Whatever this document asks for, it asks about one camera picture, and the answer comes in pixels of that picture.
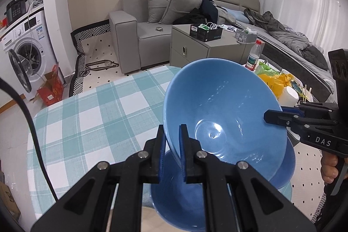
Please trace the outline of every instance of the gray pillow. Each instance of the gray pillow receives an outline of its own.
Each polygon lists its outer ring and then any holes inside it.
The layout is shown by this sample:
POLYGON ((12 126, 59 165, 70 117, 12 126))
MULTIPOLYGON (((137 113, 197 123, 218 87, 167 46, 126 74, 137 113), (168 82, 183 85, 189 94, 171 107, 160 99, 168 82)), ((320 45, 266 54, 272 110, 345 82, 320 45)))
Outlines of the gray pillow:
POLYGON ((194 8, 199 8, 202 0, 170 0, 160 21, 161 24, 173 24, 184 14, 191 12, 194 8))
POLYGON ((149 0, 149 23, 157 23, 168 6, 169 0, 149 0))

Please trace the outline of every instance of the blue pillow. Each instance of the blue pillow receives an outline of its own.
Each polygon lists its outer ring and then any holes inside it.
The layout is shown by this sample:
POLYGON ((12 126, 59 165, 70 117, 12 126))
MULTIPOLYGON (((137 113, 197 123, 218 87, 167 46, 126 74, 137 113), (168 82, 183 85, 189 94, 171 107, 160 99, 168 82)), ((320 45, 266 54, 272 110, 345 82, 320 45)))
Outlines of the blue pillow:
POLYGON ((226 9, 226 11, 230 14, 232 14, 236 20, 243 22, 243 23, 247 23, 250 24, 249 19, 246 18, 246 16, 244 15, 243 11, 239 11, 239 10, 232 10, 232 9, 228 9, 226 7, 223 7, 224 9, 226 9))

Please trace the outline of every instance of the front-load washing machine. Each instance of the front-load washing machine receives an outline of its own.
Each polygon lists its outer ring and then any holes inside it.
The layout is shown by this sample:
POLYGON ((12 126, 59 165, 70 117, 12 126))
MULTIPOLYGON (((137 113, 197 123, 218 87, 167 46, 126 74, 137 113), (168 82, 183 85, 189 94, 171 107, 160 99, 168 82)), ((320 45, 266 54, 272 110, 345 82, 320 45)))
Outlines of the front-load washing machine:
MULTIPOLYGON (((18 64, 13 65, 13 69, 23 86, 25 97, 30 100, 36 95, 37 90, 44 83, 45 74, 52 71, 57 64, 52 45, 49 39, 44 11, 38 11, 34 15, 20 22, 1 40, 3 50, 8 52, 13 49, 16 54, 29 60, 33 73, 27 76, 23 68, 18 64)), ((64 83, 62 73, 59 77, 64 83)))

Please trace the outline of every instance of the metal screw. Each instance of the metal screw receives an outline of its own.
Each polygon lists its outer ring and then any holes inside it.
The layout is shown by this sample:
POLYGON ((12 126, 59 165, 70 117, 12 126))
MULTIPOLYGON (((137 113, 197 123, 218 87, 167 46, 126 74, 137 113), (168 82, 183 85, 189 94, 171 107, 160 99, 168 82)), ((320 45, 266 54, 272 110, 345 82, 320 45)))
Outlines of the metal screw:
POLYGON ((207 157, 207 152, 205 152, 204 150, 199 150, 197 153, 196 153, 196 156, 203 159, 205 157, 207 157))
POLYGON ((141 159, 145 159, 149 156, 149 153, 145 150, 142 150, 141 152, 138 152, 138 157, 140 157, 141 159))
POLYGON ((249 167, 249 164, 246 161, 240 161, 238 162, 238 167, 240 169, 247 169, 249 167))
POLYGON ((107 169, 109 165, 107 164, 106 161, 101 161, 97 164, 97 167, 99 170, 104 170, 104 169, 107 169))

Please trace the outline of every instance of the mattress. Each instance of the mattress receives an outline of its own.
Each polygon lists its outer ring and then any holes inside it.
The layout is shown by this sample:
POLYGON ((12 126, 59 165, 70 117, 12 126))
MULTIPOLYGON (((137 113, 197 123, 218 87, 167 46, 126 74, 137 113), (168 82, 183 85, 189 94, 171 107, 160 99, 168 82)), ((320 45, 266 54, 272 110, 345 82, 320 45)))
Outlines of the mattress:
POLYGON ((258 37, 265 42, 262 54, 300 79, 308 89, 312 87, 312 94, 319 102, 332 100, 332 95, 335 93, 335 81, 330 72, 306 61, 269 35, 266 30, 239 21, 237 24, 257 31, 258 37))

